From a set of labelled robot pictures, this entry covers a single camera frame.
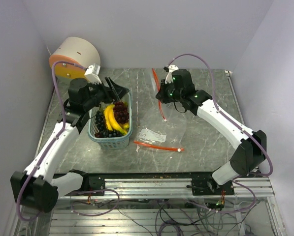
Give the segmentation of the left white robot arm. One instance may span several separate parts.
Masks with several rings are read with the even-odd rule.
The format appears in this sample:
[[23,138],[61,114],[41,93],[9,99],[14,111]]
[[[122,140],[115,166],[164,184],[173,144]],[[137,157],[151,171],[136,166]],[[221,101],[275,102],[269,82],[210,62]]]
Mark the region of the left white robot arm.
[[89,175],[71,170],[62,177],[54,178],[55,170],[62,161],[70,144],[80,135],[90,119],[89,112],[102,103],[119,101],[129,89],[105,79],[107,85],[92,84],[84,78],[71,80],[52,135],[23,172],[14,172],[10,182],[16,207],[26,206],[39,212],[50,212],[58,198],[71,192],[85,195],[90,188]]

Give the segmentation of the clear zip bag orange zipper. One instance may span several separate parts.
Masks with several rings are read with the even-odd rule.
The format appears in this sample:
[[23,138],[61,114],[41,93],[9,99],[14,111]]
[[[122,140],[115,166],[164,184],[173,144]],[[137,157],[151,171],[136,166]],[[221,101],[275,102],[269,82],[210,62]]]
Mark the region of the clear zip bag orange zipper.
[[160,132],[170,130],[184,136],[187,126],[186,117],[177,112],[173,105],[162,104],[154,96],[151,101],[154,104],[144,113],[144,117],[140,120],[137,134],[142,128],[148,128]]

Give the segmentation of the red grape bunch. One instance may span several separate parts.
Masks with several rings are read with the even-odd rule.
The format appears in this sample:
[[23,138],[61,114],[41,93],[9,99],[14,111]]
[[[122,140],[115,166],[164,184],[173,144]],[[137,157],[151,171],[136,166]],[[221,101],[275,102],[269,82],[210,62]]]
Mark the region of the red grape bunch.
[[123,101],[118,101],[114,103],[113,107],[114,117],[116,121],[120,124],[125,124],[129,122],[129,111],[128,104]]

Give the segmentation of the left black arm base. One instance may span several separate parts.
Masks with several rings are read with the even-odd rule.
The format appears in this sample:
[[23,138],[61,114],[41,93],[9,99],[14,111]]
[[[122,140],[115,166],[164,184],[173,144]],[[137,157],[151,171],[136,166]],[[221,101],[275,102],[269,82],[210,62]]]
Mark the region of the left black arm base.
[[105,181],[95,174],[86,173],[80,170],[70,170],[69,173],[75,173],[82,177],[81,186],[79,189],[76,189],[75,192],[103,190],[105,188]]

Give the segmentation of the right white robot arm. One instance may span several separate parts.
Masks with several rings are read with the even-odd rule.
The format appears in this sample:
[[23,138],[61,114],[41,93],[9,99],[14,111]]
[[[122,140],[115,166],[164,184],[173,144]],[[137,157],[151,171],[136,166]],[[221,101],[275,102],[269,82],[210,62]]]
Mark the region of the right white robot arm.
[[215,103],[210,94],[197,90],[188,70],[175,65],[165,70],[167,76],[161,80],[156,98],[163,104],[180,103],[185,111],[204,119],[218,130],[235,149],[231,159],[216,169],[206,183],[209,193],[218,194],[225,183],[246,176],[266,159],[266,134],[241,124]]

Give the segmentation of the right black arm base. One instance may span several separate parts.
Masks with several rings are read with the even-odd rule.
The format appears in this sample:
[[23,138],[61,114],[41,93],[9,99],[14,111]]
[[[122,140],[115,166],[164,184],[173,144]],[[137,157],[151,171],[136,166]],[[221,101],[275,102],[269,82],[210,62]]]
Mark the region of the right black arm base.
[[192,190],[193,196],[208,196],[216,195],[234,195],[234,189],[231,181],[223,185],[217,184],[211,176],[197,177],[191,180],[191,183],[186,185]]

